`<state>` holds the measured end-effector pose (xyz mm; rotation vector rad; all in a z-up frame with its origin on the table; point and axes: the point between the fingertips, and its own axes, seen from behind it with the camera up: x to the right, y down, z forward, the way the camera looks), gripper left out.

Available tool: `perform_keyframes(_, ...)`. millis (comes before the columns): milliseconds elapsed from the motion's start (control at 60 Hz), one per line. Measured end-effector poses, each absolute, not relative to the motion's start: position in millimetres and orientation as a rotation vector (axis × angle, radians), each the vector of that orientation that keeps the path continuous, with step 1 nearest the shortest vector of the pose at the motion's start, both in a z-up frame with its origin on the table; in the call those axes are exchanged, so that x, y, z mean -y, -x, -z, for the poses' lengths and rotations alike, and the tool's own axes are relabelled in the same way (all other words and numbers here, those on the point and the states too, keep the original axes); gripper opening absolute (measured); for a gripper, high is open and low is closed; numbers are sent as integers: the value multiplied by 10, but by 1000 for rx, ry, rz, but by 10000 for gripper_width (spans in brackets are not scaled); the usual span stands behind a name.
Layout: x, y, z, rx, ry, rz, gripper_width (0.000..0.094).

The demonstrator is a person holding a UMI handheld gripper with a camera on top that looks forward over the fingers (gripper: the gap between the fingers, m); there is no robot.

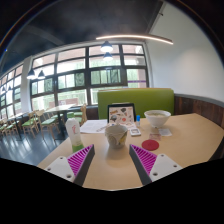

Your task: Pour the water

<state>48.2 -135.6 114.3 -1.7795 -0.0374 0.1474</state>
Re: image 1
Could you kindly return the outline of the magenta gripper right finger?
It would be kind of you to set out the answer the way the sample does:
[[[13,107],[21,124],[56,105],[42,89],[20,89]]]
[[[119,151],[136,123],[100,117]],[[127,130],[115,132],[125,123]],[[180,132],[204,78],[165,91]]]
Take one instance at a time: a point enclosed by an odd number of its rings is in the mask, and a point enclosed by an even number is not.
[[[129,146],[129,154],[143,186],[182,169],[179,164],[167,155],[155,155],[133,144]]]

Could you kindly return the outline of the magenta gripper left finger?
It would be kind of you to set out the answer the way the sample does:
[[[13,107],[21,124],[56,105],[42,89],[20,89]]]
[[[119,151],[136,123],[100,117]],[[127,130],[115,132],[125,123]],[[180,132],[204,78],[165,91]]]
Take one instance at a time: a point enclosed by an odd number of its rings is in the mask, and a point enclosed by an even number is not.
[[[94,145],[89,145],[68,157],[59,156],[45,171],[82,186],[94,155]]]

